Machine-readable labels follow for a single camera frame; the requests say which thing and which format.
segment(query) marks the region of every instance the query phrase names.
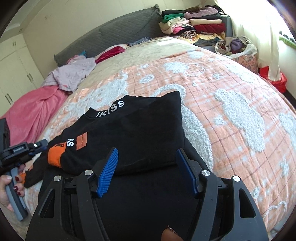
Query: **gray headboard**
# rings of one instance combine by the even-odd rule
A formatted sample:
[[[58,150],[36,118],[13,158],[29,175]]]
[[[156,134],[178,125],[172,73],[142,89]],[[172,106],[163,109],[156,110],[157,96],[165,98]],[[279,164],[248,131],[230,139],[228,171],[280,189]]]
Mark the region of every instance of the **gray headboard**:
[[[161,15],[158,5],[115,18],[89,31],[54,56],[58,66],[76,54],[86,51],[88,58],[95,57],[105,49],[131,43],[144,37],[164,36],[158,23]]]

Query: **orange cuff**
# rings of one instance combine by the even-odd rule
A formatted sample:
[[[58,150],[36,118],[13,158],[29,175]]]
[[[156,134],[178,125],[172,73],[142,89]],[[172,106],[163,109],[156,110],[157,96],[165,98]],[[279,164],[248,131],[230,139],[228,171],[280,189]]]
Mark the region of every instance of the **orange cuff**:
[[[20,173],[19,176],[21,176],[21,178],[22,178],[22,184],[24,185],[26,173],[25,172],[24,173]]]
[[[54,145],[48,151],[47,161],[50,165],[62,168],[61,166],[61,156],[66,150],[66,143],[60,143]]]

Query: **gray handle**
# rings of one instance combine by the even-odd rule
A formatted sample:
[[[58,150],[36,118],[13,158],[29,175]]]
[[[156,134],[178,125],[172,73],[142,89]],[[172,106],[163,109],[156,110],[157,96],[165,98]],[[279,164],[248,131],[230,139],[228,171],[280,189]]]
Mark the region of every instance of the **gray handle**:
[[[12,99],[11,99],[10,95],[9,95],[9,94],[7,94],[7,95],[8,95],[8,97],[9,97],[9,99],[11,100],[11,103],[12,103],[13,101],[12,101]]]
[[[11,104],[11,103],[10,103],[10,101],[9,101],[9,99],[8,99],[8,97],[7,97],[7,96],[5,96],[5,98],[7,99],[8,103],[9,103],[9,104]]]
[[[26,205],[23,198],[19,197],[13,190],[13,186],[17,183],[15,180],[15,176],[17,175],[17,167],[13,168],[11,172],[7,172],[6,175],[12,176],[12,182],[5,187],[8,200],[15,212],[17,219],[21,221],[28,215],[28,212],[26,210]]]

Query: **orange patch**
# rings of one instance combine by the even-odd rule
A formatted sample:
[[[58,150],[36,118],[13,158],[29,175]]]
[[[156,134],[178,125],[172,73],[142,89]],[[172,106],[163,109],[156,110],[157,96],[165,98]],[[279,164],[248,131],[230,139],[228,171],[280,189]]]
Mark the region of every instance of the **orange patch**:
[[[66,150],[66,143],[59,143],[54,145],[48,151],[47,161],[50,165],[62,168],[61,166],[61,155]]]
[[[87,142],[87,132],[83,133],[80,136],[77,136],[77,139],[76,139],[76,150],[79,150],[82,147],[85,147],[86,146],[86,142]]]

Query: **hand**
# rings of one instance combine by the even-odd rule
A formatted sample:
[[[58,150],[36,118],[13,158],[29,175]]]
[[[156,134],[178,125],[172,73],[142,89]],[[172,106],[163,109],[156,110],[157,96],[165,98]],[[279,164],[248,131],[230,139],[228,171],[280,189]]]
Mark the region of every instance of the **hand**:
[[[20,165],[18,172],[21,173],[25,168],[25,165]],[[7,209],[9,209],[10,211],[13,212],[13,208],[11,206],[11,204],[9,203],[8,200],[8,196],[6,194],[6,190],[5,190],[5,186],[10,184],[12,180],[11,176],[8,175],[2,175],[0,176],[0,203],[3,204],[3,206],[5,206]],[[15,186],[14,186],[14,191],[17,192],[17,194],[21,197],[23,197],[25,195],[24,192],[24,186],[23,184],[21,184],[22,182],[22,178],[20,175],[17,175],[16,181],[18,182]]]
[[[167,228],[161,235],[161,241],[183,241],[172,228]]]

